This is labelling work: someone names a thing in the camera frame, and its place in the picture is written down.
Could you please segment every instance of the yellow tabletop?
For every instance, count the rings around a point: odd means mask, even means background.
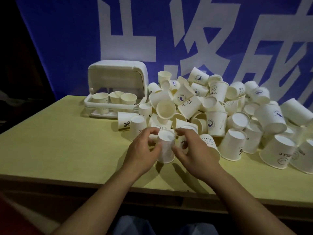
[[[87,116],[84,97],[66,96],[0,135],[0,178],[99,187],[122,165],[129,131],[117,120]],[[258,154],[220,160],[254,197],[277,205],[313,207],[313,176],[291,166],[274,169]],[[133,191],[214,198],[213,190],[175,159],[156,164]]]

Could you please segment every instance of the hand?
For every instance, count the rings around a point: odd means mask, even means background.
[[[210,148],[194,130],[178,128],[175,131],[178,133],[178,136],[185,135],[187,140],[186,146],[188,146],[187,155],[183,153],[181,148],[172,147],[175,156],[191,175],[208,183],[210,186],[217,173],[223,171],[218,160],[210,155]]]
[[[131,175],[136,176],[136,179],[149,171],[162,150],[161,143],[157,143],[150,152],[148,143],[152,143],[152,139],[149,138],[149,135],[158,133],[159,129],[156,127],[145,128],[141,131],[131,145],[129,145],[121,169],[130,171]]]

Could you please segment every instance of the person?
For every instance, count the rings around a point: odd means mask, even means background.
[[[149,135],[158,132],[159,129],[155,127],[144,129],[130,144],[121,169],[57,228],[53,235],[106,234],[128,190],[152,168],[159,157],[162,145],[157,143],[152,151],[148,146],[151,143]],[[243,234],[295,234],[210,156],[206,143],[194,130],[179,128],[176,132],[179,136],[185,135],[188,153],[186,155],[181,148],[174,146],[172,150],[175,156],[191,175],[214,190]],[[140,223],[135,224],[135,220],[134,217],[126,217],[118,221],[113,234],[154,234],[149,224],[141,224],[141,228],[138,228]],[[213,225],[209,224],[200,224],[193,229],[197,231],[191,229],[187,234],[217,234]]]

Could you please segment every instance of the blue backdrop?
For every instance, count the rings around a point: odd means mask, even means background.
[[[57,99],[88,94],[90,64],[127,59],[149,82],[198,67],[313,106],[313,0],[16,2]]]

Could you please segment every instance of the person's right arm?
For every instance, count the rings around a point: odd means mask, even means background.
[[[185,135],[188,153],[174,146],[175,156],[190,174],[215,191],[244,234],[295,234],[220,166],[194,130],[180,128],[176,131],[178,135]]]

